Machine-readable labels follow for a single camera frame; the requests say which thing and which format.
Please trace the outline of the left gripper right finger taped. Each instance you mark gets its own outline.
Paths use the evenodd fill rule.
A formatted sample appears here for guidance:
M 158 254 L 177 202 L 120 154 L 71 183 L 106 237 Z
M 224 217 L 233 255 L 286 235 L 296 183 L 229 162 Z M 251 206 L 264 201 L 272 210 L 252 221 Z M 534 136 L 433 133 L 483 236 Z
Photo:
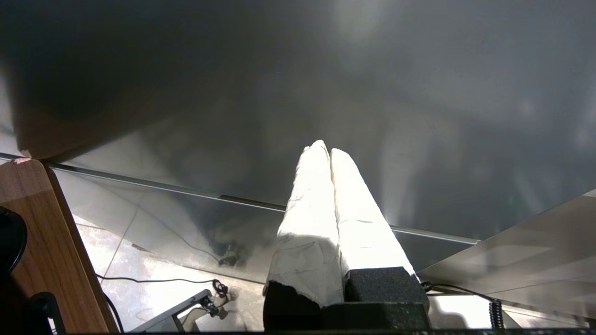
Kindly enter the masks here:
M 395 237 L 355 161 L 332 149 L 332 180 L 340 249 L 340 304 L 429 307 L 404 248 Z

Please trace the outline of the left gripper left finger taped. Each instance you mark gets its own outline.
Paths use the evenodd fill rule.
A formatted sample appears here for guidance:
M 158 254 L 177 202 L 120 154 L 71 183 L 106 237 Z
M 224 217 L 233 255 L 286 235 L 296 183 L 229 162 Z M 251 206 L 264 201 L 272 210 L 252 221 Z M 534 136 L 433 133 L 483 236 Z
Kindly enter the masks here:
M 266 331 L 320 329 L 344 302 L 334 185 L 322 140 L 302 151 L 264 287 Z

